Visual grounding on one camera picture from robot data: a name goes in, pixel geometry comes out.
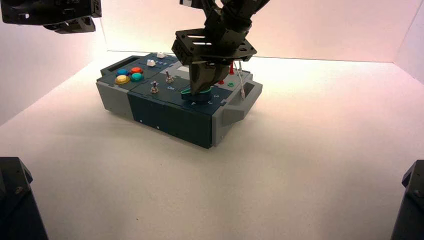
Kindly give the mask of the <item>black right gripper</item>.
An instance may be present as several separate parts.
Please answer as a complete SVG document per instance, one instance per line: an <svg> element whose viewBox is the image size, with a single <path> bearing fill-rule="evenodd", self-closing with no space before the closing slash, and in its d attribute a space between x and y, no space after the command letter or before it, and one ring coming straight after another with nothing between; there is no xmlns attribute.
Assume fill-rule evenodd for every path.
<svg viewBox="0 0 424 240"><path fill-rule="evenodd" d="M190 65L193 96L225 79L229 74L229 62L248 61L257 53L247 40L251 26L250 18L208 16L203 28L175 32L171 49L183 65Z"/></svg>

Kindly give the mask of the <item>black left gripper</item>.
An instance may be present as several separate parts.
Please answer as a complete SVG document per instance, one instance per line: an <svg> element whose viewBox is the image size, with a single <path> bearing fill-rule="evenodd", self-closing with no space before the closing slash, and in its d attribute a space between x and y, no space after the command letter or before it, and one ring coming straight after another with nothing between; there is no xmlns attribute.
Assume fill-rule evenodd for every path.
<svg viewBox="0 0 424 240"><path fill-rule="evenodd" d="M43 25L59 34L92 33L93 18L102 16L100 0L2 0L2 21L16 25Z"/></svg>

